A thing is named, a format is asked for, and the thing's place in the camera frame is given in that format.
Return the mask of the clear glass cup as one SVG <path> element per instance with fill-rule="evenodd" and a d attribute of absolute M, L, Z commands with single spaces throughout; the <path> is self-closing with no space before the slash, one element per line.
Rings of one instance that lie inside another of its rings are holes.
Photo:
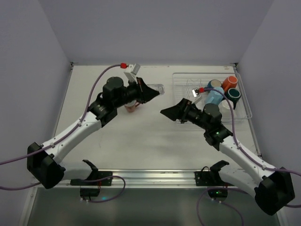
<path fill-rule="evenodd" d="M 165 93 L 165 87 L 163 84 L 148 84 L 148 87 L 158 91 L 160 95 L 163 95 Z"/>

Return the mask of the pink dotted ceramic mug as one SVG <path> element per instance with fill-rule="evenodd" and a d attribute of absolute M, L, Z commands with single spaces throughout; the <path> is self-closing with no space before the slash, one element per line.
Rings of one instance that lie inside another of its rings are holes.
<path fill-rule="evenodd" d="M 134 112 L 134 111 L 136 110 L 136 108 L 137 108 L 139 105 L 140 105 L 139 102 L 137 102 L 137 101 L 132 101 L 132 102 L 130 102 L 130 103 L 125 104 L 124 107 L 125 107 L 125 109 L 126 109 L 126 111 L 127 111 L 128 113 L 132 113 L 132 112 Z"/>

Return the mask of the light blue ceramic mug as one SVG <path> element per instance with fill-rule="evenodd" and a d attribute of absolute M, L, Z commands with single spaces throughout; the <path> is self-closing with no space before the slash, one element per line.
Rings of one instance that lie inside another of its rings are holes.
<path fill-rule="evenodd" d="M 215 104 L 219 105 L 220 102 L 223 100 L 224 90 L 222 87 L 217 87 L 215 90 L 211 90 L 205 100 L 205 104 Z"/>

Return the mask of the dark green ceramic mug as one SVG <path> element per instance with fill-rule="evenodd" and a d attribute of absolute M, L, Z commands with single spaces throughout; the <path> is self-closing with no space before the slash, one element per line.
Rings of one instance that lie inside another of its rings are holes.
<path fill-rule="evenodd" d="M 241 92 L 237 88 L 230 88 L 226 91 L 225 96 L 233 103 L 233 109 L 236 109 L 237 103 L 241 98 Z"/>

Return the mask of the orange ceramic mug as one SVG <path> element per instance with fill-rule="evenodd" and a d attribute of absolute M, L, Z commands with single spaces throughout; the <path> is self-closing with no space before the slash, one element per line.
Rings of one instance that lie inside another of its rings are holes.
<path fill-rule="evenodd" d="M 237 86 L 238 79 L 236 76 L 229 76 L 222 82 L 222 88 L 224 92 L 228 91 L 230 88 L 235 88 Z"/>

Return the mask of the white ceramic cup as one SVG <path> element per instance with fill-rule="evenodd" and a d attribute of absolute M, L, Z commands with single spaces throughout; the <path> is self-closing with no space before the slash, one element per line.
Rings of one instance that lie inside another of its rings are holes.
<path fill-rule="evenodd" d="M 229 103 L 228 103 L 227 100 L 223 100 L 223 101 L 221 102 L 221 106 L 222 106 L 222 110 L 223 110 L 223 111 L 229 111 L 229 112 L 230 112 L 230 110 L 233 109 L 233 107 L 234 107 L 233 102 L 232 102 L 232 101 L 229 101 Z"/>

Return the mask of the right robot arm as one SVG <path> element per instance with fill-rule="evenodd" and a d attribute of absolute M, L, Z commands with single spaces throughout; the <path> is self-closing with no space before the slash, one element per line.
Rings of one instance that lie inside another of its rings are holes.
<path fill-rule="evenodd" d="M 206 104 L 203 110 L 199 110 L 194 103 L 183 98 L 160 112 L 172 121 L 191 122 L 204 129 L 206 142 L 238 165 L 231 167 L 228 162 L 220 161 L 210 168 L 214 177 L 252 196 L 266 214 L 276 214 L 295 198 L 292 172 L 283 167 L 276 168 L 242 145 L 235 132 L 222 124 L 217 105 Z"/>

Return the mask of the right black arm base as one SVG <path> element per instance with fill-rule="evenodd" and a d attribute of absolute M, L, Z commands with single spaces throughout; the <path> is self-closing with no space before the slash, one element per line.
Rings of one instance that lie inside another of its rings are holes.
<path fill-rule="evenodd" d="M 211 167 L 204 166 L 201 170 L 197 170 L 194 172 L 194 179 L 196 186 L 209 186 L 209 187 L 228 187 L 231 184 L 222 181 L 219 176 L 219 172 L 225 166 L 228 166 L 229 163 L 227 161 L 221 160 Z M 207 191 L 208 195 L 214 201 L 223 202 L 228 197 L 228 191 L 222 189 L 213 189 Z"/>

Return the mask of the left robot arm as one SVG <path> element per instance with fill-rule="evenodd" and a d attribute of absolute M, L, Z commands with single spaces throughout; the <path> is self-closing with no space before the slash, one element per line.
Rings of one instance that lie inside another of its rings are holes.
<path fill-rule="evenodd" d="M 111 77 L 102 93 L 88 106 L 83 115 L 63 132 L 41 145 L 32 143 L 28 149 L 27 169 L 46 188 L 62 180 L 95 181 L 98 168 L 90 161 L 68 165 L 66 155 L 92 133 L 103 128 L 117 116 L 117 109 L 130 103 L 145 104 L 165 92 L 162 84 L 145 84 L 142 78 L 124 86 L 120 77 Z"/>

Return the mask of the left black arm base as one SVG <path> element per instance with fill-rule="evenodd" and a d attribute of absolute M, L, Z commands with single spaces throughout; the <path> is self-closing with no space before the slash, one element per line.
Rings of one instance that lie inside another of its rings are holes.
<path fill-rule="evenodd" d="M 73 178 L 70 180 L 71 186 L 97 186 L 97 188 L 80 188 L 79 194 L 82 200 L 91 203 L 108 202 L 116 198 L 116 196 L 104 199 L 101 201 L 93 201 L 92 197 L 97 197 L 100 194 L 101 186 L 111 186 L 112 179 L 114 178 L 112 171 L 99 171 L 99 169 L 90 161 L 83 160 L 84 167 L 78 171 L 83 177 Z"/>

